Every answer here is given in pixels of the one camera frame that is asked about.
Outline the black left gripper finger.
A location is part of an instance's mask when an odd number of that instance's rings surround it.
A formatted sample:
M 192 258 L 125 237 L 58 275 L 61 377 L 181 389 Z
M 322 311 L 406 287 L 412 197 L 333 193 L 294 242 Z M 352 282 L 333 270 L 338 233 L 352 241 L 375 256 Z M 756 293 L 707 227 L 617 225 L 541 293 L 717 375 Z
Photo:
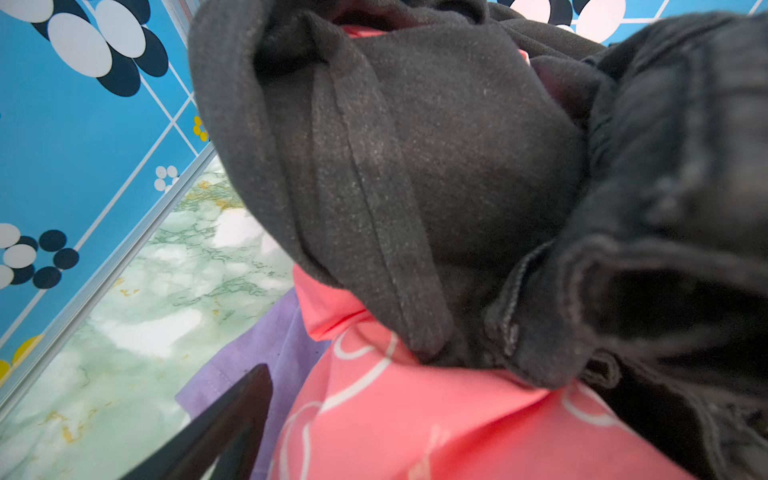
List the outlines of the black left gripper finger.
M 124 480 L 248 479 L 263 438 L 273 384 L 260 364 Z

